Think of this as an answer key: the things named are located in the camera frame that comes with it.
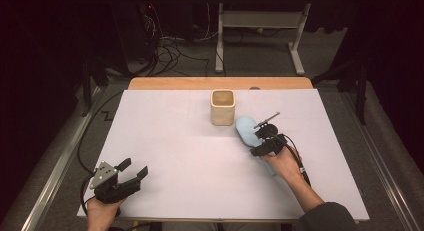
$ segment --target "person's arm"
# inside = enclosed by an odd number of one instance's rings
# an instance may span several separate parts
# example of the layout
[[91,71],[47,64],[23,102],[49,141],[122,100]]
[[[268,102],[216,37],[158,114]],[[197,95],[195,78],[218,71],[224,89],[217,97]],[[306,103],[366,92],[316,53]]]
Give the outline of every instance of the person's arm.
[[268,154],[264,158],[271,164],[275,172],[287,182],[305,213],[324,203],[303,179],[299,167],[287,147],[284,147],[278,155]]
[[114,204],[104,204],[96,198],[87,203],[88,227],[87,231],[107,231],[115,219],[119,206],[125,201]]
[[266,155],[264,158],[272,165],[275,172],[287,182],[303,211],[305,211],[296,225],[296,230],[357,230],[355,221],[345,207],[337,203],[325,203],[306,183],[288,148],[284,147],[278,155]]

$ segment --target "electrical cable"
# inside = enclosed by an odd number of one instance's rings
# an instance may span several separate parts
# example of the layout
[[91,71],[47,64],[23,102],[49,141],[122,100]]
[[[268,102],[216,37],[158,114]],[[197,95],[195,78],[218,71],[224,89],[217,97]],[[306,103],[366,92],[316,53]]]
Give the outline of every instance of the electrical cable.
[[293,147],[294,147],[295,150],[293,150],[293,148],[290,145],[288,145],[283,139],[281,139],[277,135],[272,134],[272,133],[269,133],[269,132],[267,132],[267,134],[273,136],[274,138],[276,138],[276,139],[280,140],[282,143],[284,143],[284,146],[290,151],[290,153],[292,154],[294,160],[296,161],[297,166],[300,169],[300,173],[302,174],[302,176],[305,179],[306,183],[309,186],[311,186],[311,181],[309,180],[309,176],[306,173],[305,167],[303,166],[303,163],[300,160],[300,156],[298,156],[299,152],[297,151],[296,145],[294,144],[293,140],[289,136],[283,134],[283,136],[286,137],[293,144]]
[[93,199],[93,198],[95,198],[95,197],[96,197],[96,196],[93,196],[93,197],[91,197],[91,198],[89,198],[89,199],[85,200],[84,204],[85,204],[85,205],[87,205],[88,201],[92,200],[92,199]]
[[90,127],[91,123],[93,122],[94,118],[97,116],[97,114],[101,111],[101,109],[107,104],[109,103],[113,98],[117,97],[118,95],[122,94],[124,91],[120,91],[116,94],[114,94],[112,97],[110,97],[108,100],[106,100],[101,106],[100,108],[93,114],[93,116],[91,117],[90,121],[87,124],[87,127],[85,128],[84,132],[81,135],[81,139],[78,143],[78,149],[77,149],[77,158],[78,158],[78,162],[81,165],[82,168],[84,168],[89,174],[94,175],[94,172],[92,172],[89,168],[87,168],[87,166],[84,165],[84,163],[81,160],[81,145],[82,145],[82,141],[84,140],[84,137],[87,133],[88,128]]
[[163,36],[163,32],[162,32],[162,27],[160,26],[160,21],[159,21],[158,13],[156,12],[155,6],[153,6],[153,4],[151,6],[152,6],[152,10],[155,12],[156,20],[158,21],[158,26],[159,26],[159,31],[160,31],[160,34],[161,34],[161,38],[163,38],[164,36]]
[[191,75],[185,74],[183,72],[177,71],[174,68],[176,67],[176,65],[178,64],[178,60],[179,58],[185,57],[185,58],[189,58],[189,59],[193,59],[193,60],[199,60],[199,61],[206,61],[206,65],[205,65],[205,72],[207,71],[208,65],[209,65],[209,59],[205,59],[205,58],[195,58],[195,57],[191,57],[189,55],[184,54],[179,48],[178,48],[178,43],[177,43],[177,38],[174,37],[174,39],[171,39],[171,37],[164,37],[163,40],[170,40],[172,41],[170,44],[164,44],[162,46],[160,46],[160,48],[166,50],[167,52],[161,53],[158,56],[161,57],[163,55],[168,54],[170,56],[170,60],[164,61],[164,60],[160,60],[160,64],[164,65],[165,67],[159,71],[156,72],[155,74],[152,74],[152,76],[158,76],[162,73],[165,73],[167,71],[172,70],[173,72],[179,73],[181,75],[187,76],[187,77],[191,77]]
[[83,209],[83,211],[84,211],[84,213],[85,213],[85,215],[87,216],[87,208],[85,207],[85,204],[86,204],[86,202],[88,202],[88,200],[90,200],[90,199],[88,199],[87,201],[84,201],[84,191],[86,190],[86,188],[87,188],[87,184],[88,184],[88,182],[90,181],[90,179],[92,178],[92,177],[94,177],[94,175],[95,175],[95,173],[96,173],[96,170],[94,171],[94,172],[92,172],[89,168],[87,168],[87,166],[85,166],[84,165],[84,163],[82,162],[82,160],[81,160],[81,144],[82,144],[82,142],[83,142],[83,140],[84,140],[84,137],[85,137],[85,135],[86,135],[86,133],[87,133],[87,130],[89,129],[89,127],[90,127],[90,125],[91,125],[91,123],[93,122],[93,120],[94,120],[94,118],[97,116],[97,114],[103,109],[103,107],[106,105],[106,104],[108,104],[113,98],[115,98],[115,97],[117,97],[118,95],[120,95],[120,94],[122,94],[124,91],[120,91],[120,92],[118,92],[118,93],[116,93],[116,94],[114,94],[114,95],[112,95],[112,97],[110,97],[109,99],[107,99],[100,107],[99,107],[99,109],[93,114],[93,116],[91,117],[91,119],[90,119],[90,121],[88,122],[88,124],[87,124],[87,126],[86,126],[86,128],[85,128],[85,130],[84,130],[84,132],[82,133],[82,135],[81,135],[81,139],[80,139],[80,141],[79,141],[79,143],[78,143],[78,149],[77,149],[77,158],[78,158],[78,162],[79,162],[79,164],[81,165],[81,167],[82,168],[84,168],[88,173],[89,173],[89,175],[84,179],[84,181],[82,182],[82,184],[81,184],[81,188],[80,188],[80,203],[81,203],[81,207],[82,207],[82,209]]
[[212,34],[212,35],[211,35],[211,36],[209,36],[209,37],[202,38],[202,39],[194,39],[194,41],[195,41],[195,42],[202,42],[202,41],[205,41],[205,40],[208,40],[208,39],[212,39],[212,38],[214,38],[217,34],[218,34],[218,32],[215,32],[214,34]]
[[87,207],[85,207],[85,204],[88,202],[88,200],[92,198],[88,199],[87,201],[84,201],[84,191],[87,188],[87,184],[92,177],[94,177],[94,175],[90,174],[89,176],[87,176],[82,182],[81,189],[80,189],[80,203],[81,203],[82,210],[85,213],[85,216],[88,216],[88,211],[87,211]]
[[232,41],[227,41],[227,40],[225,40],[224,38],[222,38],[222,41],[224,42],[224,43],[228,43],[228,44],[240,44],[241,42],[243,42],[243,39],[244,39],[244,34],[243,34],[243,31],[241,31],[240,29],[238,29],[238,28],[232,28],[232,29],[229,29],[229,30],[235,30],[235,31],[237,31],[237,32],[239,32],[240,33],[240,40],[238,40],[238,41],[236,41],[236,42],[232,42]]
[[132,79],[134,77],[140,77],[140,74],[148,72],[150,69],[154,68],[157,64],[157,57],[156,55],[154,55],[152,57],[151,60],[149,60],[149,62],[147,63],[147,65],[145,65],[144,67],[140,68],[139,70],[135,71],[135,72],[131,72],[131,74],[133,75],[124,75],[124,74],[116,74],[116,73],[112,73],[108,70],[106,70],[106,74],[109,77],[113,77],[113,78],[117,78],[117,79],[124,79],[124,80],[128,80],[128,79]]

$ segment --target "wooden table edge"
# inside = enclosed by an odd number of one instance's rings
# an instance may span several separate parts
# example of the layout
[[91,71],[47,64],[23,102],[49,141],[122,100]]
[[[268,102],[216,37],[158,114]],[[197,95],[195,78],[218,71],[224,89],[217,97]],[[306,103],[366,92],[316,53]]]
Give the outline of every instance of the wooden table edge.
[[313,89],[305,77],[138,77],[128,90]]

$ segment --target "metal frame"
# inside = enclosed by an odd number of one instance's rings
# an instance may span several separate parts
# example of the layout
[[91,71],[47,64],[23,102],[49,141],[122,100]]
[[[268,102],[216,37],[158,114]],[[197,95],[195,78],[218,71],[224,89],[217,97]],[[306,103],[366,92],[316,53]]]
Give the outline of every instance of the metal frame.
[[299,76],[305,75],[302,62],[300,61],[297,48],[303,29],[308,18],[310,3],[306,3],[303,12],[243,12],[227,11],[224,12],[223,4],[219,4],[218,17],[218,43],[216,47],[215,72],[224,71],[224,44],[222,42],[223,27],[263,27],[263,28],[296,28],[296,37],[294,42],[288,43],[288,48],[293,60],[296,73]]
[[50,204],[53,202],[53,199],[56,196],[57,191],[59,190],[62,180],[65,177],[66,171],[68,170],[68,167],[76,154],[75,150],[81,140],[84,130],[87,128],[87,125],[90,119],[92,118],[92,115],[94,113],[93,110],[95,110],[95,108],[97,107],[99,100],[101,99],[103,94],[104,90],[101,90],[98,87],[94,90],[92,97],[94,103],[91,106],[91,109],[89,109],[87,115],[82,118],[74,137],[72,137],[69,144],[60,155],[56,166],[53,168],[49,179],[44,185],[43,191],[41,191],[41,194],[40,196],[38,196],[38,199],[35,202],[31,213],[28,215],[28,218],[25,221],[25,224],[21,229],[22,231],[38,230],[40,228],[41,221],[43,221],[44,216],[46,215],[47,210],[50,207]]
[[377,175],[379,176],[381,183],[386,190],[387,196],[389,197],[392,205],[403,224],[403,227],[406,231],[420,231],[421,228],[418,225],[417,220],[409,209],[408,204],[406,203],[404,194],[402,190],[397,185],[392,174],[390,173],[386,163],[384,162],[383,157],[380,154],[380,150],[375,145],[374,141],[371,138],[371,135],[365,125],[361,123],[359,118],[355,115],[355,104],[350,97],[349,93],[340,94],[343,103],[349,110],[352,118],[355,120],[358,129],[360,130],[362,137],[364,138],[365,143],[368,146],[370,160],[374,165]]

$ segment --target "blue sponge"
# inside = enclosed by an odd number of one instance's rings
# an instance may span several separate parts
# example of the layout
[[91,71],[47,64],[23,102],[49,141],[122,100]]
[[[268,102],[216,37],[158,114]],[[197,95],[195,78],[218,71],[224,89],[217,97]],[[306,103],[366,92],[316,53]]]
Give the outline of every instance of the blue sponge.
[[[258,147],[262,144],[262,141],[256,137],[255,132],[259,130],[259,128],[254,128],[256,126],[256,121],[249,116],[242,116],[237,119],[236,121],[236,129],[238,134],[241,137],[241,140],[243,143],[251,148]],[[271,176],[275,175],[274,169],[271,167],[271,165],[262,159],[262,161],[265,164],[266,169],[268,170],[268,173]]]

